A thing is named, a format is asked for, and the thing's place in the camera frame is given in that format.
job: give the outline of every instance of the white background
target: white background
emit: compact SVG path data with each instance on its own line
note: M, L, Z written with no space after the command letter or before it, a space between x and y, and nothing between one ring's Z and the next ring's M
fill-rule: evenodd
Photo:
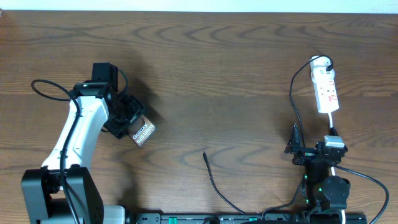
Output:
M1 0L4 10L398 13L398 0Z

